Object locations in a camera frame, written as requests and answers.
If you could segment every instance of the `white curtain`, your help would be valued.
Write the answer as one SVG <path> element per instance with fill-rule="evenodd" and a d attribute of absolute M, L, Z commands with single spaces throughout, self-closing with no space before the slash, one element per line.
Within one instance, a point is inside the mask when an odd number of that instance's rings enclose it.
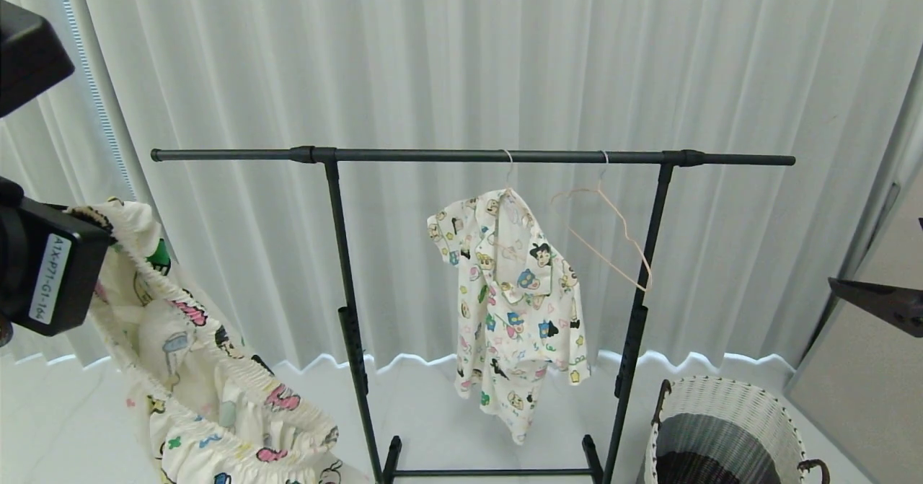
<path fill-rule="evenodd" d="M 344 359 L 319 165 L 154 163 L 151 148 L 610 149 L 793 154 L 791 168 L 680 169 L 644 348 L 797 364 L 881 168 L 921 44 L 923 0 L 86 0 L 178 260 L 267 362 Z M 454 277 L 425 218 L 505 184 L 505 165 L 346 163 L 363 342 L 454 350 Z M 643 240 L 656 167 L 604 187 Z M 639 258 L 601 201 L 556 208 L 599 167 L 518 165 L 512 185 L 573 264 L 591 350 L 620 352 Z"/>
<path fill-rule="evenodd" d="M 59 205 L 105 201 L 110 195 L 135 198 L 122 175 L 124 161 L 113 154 L 111 126 L 98 110 L 98 89 L 85 74 L 82 42 L 71 31 L 66 0 L 6 0 L 40 14 L 52 24 L 75 72 L 48 92 L 0 119 L 0 175 L 18 182 L 26 197 Z M 23 327 L 0 353 L 48 359 L 77 355 L 92 362 L 106 351 L 95 330 L 79 327 L 46 338 Z"/>

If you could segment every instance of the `rack bottom crossbar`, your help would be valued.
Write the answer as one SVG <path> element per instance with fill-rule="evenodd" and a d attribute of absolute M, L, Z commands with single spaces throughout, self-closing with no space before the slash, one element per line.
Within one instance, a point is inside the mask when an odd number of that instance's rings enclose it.
<path fill-rule="evenodd" d="M 398 470 L 401 457 L 401 438 L 394 436 L 385 461 L 384 482 L 392 484 L 395 478 L 408 477 L 562 477 L 563 475 L 589 475 L 597 484 L 602 481 L 603 467 L 596 454 L 596 444 L 589 435 L 583 436 L 583 453 L 588 467 L 574 468 L 520 468 L 520 470 Z"/>

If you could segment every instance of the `white shirt with cartoon print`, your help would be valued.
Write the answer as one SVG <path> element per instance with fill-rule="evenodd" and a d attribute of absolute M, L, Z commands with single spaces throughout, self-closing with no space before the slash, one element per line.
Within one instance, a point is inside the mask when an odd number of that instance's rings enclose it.
<path fill-rule="evenodd" d="M 548 366 L 577 385 L 590 377 L 580 284 L 508 188 L 430 217 L 429 237 L 459 270 L 456 390 L 481 383 L 481 409 L 525 441 Z"/>

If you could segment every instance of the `vertical rack pole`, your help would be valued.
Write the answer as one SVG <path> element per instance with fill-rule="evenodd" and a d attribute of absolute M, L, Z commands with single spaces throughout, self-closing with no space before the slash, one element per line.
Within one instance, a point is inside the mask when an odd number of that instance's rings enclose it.
<path fill-rule="evenodd" d="M 324 162 L 327 171 L 327 187 L 330 189 L 330 207 L 333 208 L 333 228 L 337 235 L 337 251 L 340 254 L 340 272 L 343 274 L 343 291 L 346 293 L 346 307 L 340 309 L 340 326 L 346 342 L 346 355 L 349 360 L 350 373 L 353 375 L 356 402 L 359 404 L 359 416 L 362 429 L 366 434 L 368 456 L 372 463 L 372 473 L 376 484 L 384 484 L 379 445 L 375 442 L 375 428 L 372 426 L 372 414 L 368 409 L 368 375 L 363 358 L 362 337 L 359 333 L 359 316 L 355 306 L 355 287 L 353 286 L 353 267 L 349 261 L 349 245 L 346 243 L 346 218 L 343 216 L 343 196 L 340 194 L 340 169 L 336 158 Z"/>
<path fill-rule="evenodd" d="M 660 175 L 657 177 L 657 192 L 653 198 L 653 210 L 650 211 L 650 223 L 647 227 L 647 239 L 644 241 L 644 258 L 648 264 L 653 264 L 653 250 L 657 245 L 657 234 L 660 233 L 660 221 L 663 218 L 663 207 L 666 204 L 666 191 L 673 177 L 673 162 L 660 165 Z M 637 275 L 637 285 L 647 286 L 647 268 L 644 263 L 640 265 Z M 616 468 L 616 456 L 619 454 L 619 442 L 622 438 L 622 429 L 625 428 L 625 415 L 629 409 L 629 395 L 632 393 L 632 381 L 637 368 L 637 357 L 640 355 L 640 341 L 644 334 L 644 322 L 647 320 L 647 307 L 644 307 L 644 292 L 635 290 L 632 303 L 632 317 L 629 319 L 629 329 L 625 338 L 625 347 L 622 349 L 622 362 L 619 366 L 619 376 L 616 376 L 616 398 L 619 405 L 616 410 L 616 420 L 612 426 L 612 438 L 609 441 L 609 455 L 606 457 L 606 468 L 603 471 L 602 484 L 612 483 L 612 474 Z"/>

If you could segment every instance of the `basket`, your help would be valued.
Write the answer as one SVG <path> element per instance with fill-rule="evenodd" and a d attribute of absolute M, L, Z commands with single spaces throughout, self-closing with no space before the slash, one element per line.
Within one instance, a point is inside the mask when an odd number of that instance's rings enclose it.
<path fill-rule="evenodd" d="M 734 379 L 663 381 L 639 482 L 644 484 L 799 484 L 811 468 L 778 398 Z"/>

